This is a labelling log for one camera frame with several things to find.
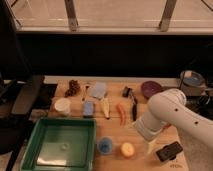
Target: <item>white cup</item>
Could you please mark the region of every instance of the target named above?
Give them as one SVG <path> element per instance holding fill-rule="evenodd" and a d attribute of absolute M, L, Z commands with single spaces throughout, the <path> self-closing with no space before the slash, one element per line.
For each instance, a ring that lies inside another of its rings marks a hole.
<path fill-rule="evenodd" d="M 68 98 L 60 98 L 55 102 L 55 110 L 58 111 L 63 116 L 67 116 L 70 114 L 70 100 Z"/>

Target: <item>green tray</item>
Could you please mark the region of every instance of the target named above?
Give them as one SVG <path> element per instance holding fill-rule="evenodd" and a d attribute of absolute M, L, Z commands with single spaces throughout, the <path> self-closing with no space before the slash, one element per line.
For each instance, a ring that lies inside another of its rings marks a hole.
<path fill-rule="evenodd" d="M 93 119 L 42 118 L 28 142 L 21 171 L 91 171 L 95 137 Z"/>

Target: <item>small device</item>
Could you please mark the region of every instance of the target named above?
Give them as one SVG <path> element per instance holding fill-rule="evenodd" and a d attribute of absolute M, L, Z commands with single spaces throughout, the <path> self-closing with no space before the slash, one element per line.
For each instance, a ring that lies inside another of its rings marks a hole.
<path fill-rule="evenodd" d="M 83 104 L 83 117 L 92 118 L 94 113 L 94 103 L 92 101 L 85 101 Z"/>
<path fill-rule="evenodd" d="M 164 146 L 162 149 L 158 150 L 156 152 L 158 158 L 161 162 L 167 161 L 167 160 L 174 160 L 176 158 L 176 155 L 183 151 L 183 148 L 181 145 L 175 141 L 170 145 Z"/>

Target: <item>red pepper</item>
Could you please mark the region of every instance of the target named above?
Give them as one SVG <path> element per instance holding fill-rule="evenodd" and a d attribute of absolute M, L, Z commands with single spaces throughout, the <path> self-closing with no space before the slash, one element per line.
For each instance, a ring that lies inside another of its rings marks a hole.
<path fill-rule="evenodd" d="M 125 125 L 126 124 L 126 112 L 124 110 L 124 107 L 120 103 L 118 103 L 116 105 L 116 109 L 117 109 L 118 113 L 120 113 L 120 118 L 121 118 L 120 125 Z"/>

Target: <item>wooden table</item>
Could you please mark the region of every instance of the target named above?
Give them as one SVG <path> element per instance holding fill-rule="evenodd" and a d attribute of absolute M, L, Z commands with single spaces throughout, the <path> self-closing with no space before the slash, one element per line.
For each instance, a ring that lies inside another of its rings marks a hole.
<path fill-rule="evenodd" d="M 68 89 L 68 81 L 59 81 L 53 98 L 53 103 L 49 111 L 49 117 L 58 117 L 59 114 L 54 109 L 53 104 L 60 97 L 64 97 L 65 91 Z M 90 88 L 95 84 L 93 81 L 83 82 L 79 81 L 81 85 L 81 91 L 76 96 L 69 97 L 71 101 L 71 113 L 69 117 L 82 117 L 82 97 L 85 90 L 85 86 L 89 85 Z M 131 106 L 132 102 L 130 98 L 122 97 L 122 91 L 125 86 L 128 86 L 134 90 L 134 93 L 138 99 L 138 117 L 147 108 L 147 100 L 140 93 L 141 83 L 122 83 L 122 82 L 106 82 L 107 84 L 107 97 L 110 103 L 110 119 L 104 118 L 104 114 L 101 111 L 99 100 L 89 97 L 88 93 L 86 100 L 91 100 L 95 103 L 94 118 L 97 122 L 96 141 L 101 137 L 110 137 L 113 141 L 113 150 L 110 155 L 100 155 L 96 150 L 94 159 L 94 171 L 188 171 L 188 166 L 185 160 L 184 153 L 177 155 L 175 160 L 161 163 L 157 158 L 155 152 L 161 149 L 165 145 L 171 144 L 174 141 L 178 141 L 178 133 L 175 127 L 171 126 L 164 130 L 153 146 L 153 150 L 150 152 L 147 147 L 147 143 L 140 136 L 136 130 L 132 127 Z M 120 125 L 120 115 L 117 112 L 115 105 L 121 103 L 126 111 L 126 125 Z M 120 153 L 120 146 L 123 142 L 131 142 L 136 149 L 135 155 L 130 158 L 124 158 Z"/>

